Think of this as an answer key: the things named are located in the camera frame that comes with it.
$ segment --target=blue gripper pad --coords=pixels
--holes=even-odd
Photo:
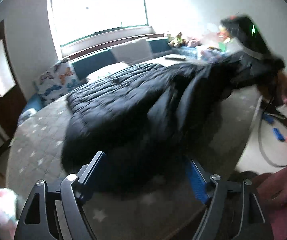
[[[190,181],[195,198],[205,204],[210,198],[206,190],[206,182],[192,161],[186,162],[186,175]]]

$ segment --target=black cable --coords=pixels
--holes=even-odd
[[[278,165],[278,164],[275,164],[274,162],[272,162],[272,161],[268,158],[268,156],[266,155],[265,151],[263,150],[262,138],[261,138],[261,126],[262,126],[263,115],[264,115],[264,113],[266,112],[266,110],[268,109],[268,107],[271,105],[272,101],[275,99],[275,95],[276,95],[276,93],[277,93],[277,86],[278,86],[278,81],[277,81],[277,83],[276,83],[274,95],[271,97],[269,103],[266,105],[265,109],[264,109],[263,112],[262,112],[262,115],[261,115],[261,118],[260,118],[260,122],[259,122],[259,127],[258,127],[258,143],[259,143],[260,153],[261,153],[262,157],[265,159],[265,161],[266,161],[268,164],[270,164],[271,166],[276,167],[276,168],[285,168],[285,167],[287,167],[287,165]]]

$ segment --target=white pillow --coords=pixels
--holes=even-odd
[[[112,64],[91,73],[90,75],[87,76],[86,81],[87,83],[92,83],[128,67],[129,66],[124,62]]]
[[[128,65],[139,64],[154,58],[147,38],[112,46],[111,52],[118,62],[124,61]]]

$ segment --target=pillow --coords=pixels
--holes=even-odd
[[[153,59],[151,46],[147,38],[125,42],[111,47],[111,52],[118,62],[135,65]]]
[[[90,75],[87,76],[86,81],[87,83],[92,83],[128,67],[129,66],[124,62],[112,64],[91,73]]]
[[[71,92],[80,85],[68,59],[63,59],[50,67],[33,81],[44,106]]]

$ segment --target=sofa backrest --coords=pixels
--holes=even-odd
[[[152,38],[147,39],[147,41],[149,42],[155,57],[162,57],[171,50],[168,45],[167,37]],[[101,69],[102,67],[115,63],[117,63],[117,61],[110,48],[103,49],[70,61],[70,64],[73,65],[79,80],[85,79],[89,74]]]

